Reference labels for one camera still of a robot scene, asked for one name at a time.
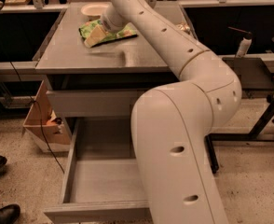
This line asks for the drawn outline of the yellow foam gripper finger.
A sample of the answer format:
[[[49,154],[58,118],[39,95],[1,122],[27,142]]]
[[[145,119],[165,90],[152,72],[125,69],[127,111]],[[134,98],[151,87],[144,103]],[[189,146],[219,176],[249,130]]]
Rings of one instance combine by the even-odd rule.
[[[101,25],[85,26],[84,35],[86,36],[84,44],[88,48],[92,48],[106,38],[107,32]]]

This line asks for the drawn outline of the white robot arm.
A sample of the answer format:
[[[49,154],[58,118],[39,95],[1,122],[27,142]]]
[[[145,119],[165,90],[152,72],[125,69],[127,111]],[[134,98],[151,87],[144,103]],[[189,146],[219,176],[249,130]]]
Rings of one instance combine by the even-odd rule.
[[[154,224],[228,224],[204,138],[238,110],[238,76],[156,13],[156,0],[110,1],[94,40],[132,23],[178,79],[145,92],[131,113],[134,152]]]

